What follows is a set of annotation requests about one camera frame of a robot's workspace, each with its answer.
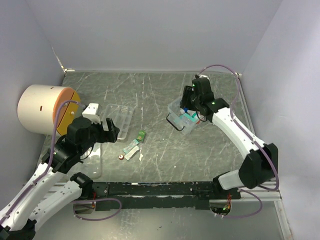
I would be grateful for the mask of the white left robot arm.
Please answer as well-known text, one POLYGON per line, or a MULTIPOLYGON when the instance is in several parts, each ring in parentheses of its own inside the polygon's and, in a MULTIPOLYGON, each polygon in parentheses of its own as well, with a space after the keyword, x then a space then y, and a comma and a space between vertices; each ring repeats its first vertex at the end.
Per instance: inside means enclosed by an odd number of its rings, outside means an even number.
POLYGON ((0 212, 2 240, 31 240, 41 225, 65 205, 75 202, 89 205, 97 202, 93 181, 75 173, 70 180, 47 199, 44 196, 59 182, 96 143, 115 143, 120 130, 111 118, 93 123, 83 116, 75 118, 65 135, 53 142, 34 174, 18 195, 0 212))

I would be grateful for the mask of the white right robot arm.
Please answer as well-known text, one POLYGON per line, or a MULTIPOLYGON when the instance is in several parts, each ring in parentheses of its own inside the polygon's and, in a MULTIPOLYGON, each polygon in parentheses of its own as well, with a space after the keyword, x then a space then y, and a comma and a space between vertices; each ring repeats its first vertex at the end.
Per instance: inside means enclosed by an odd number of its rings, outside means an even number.
POLYGON ((222 130, 237 147, 243 162, 239 169, 214 178, 212 193, 218 199, 229 194, 230 189, 261 187, 266 181, 278 180, 278 148, 255 136, 234 114, 229 104, 216 98, 208 78, 197 75, 192 85, 185 86, 180 108, 195 111, 203 121, 222 130))

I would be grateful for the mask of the clear first aid box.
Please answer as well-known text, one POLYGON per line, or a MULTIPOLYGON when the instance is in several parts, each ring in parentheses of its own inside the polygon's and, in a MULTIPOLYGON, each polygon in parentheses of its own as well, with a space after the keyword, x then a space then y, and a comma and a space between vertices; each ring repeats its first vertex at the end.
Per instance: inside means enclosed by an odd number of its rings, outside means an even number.
POLYGON ((187 108, 180 108, 182 97, 179 96, 167 106, 167 122, 178 132, 188 135, 202 122, 197 113, 187 108))

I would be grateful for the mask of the small green box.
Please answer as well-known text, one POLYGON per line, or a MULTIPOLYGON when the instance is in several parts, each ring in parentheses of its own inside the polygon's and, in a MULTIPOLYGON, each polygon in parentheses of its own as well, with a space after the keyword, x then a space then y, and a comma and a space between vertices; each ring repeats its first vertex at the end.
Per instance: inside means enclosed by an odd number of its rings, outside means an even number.
POLYGON ((136 137, 136 140, 137 140, 138 142, 142 143, 142 142, 144 141, 144 139, 145 139, 145 136, 146 136, 146 132, 145 132, 144 130, 140 130, 140 131, 138 132, 138 135, 137 135, 137 137, 136 137))

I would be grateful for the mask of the clear compartment tray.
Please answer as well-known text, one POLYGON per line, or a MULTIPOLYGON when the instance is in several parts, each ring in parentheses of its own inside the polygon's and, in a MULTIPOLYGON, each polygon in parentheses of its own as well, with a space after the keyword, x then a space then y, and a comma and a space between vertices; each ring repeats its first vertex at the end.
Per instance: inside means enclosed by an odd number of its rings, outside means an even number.
POLYGON ((125 105, 108 104, 102 112, 103 118, 111 118, 114 125, 119 128, 118 140, 124 140, 129 131, 134 108, 125 105))

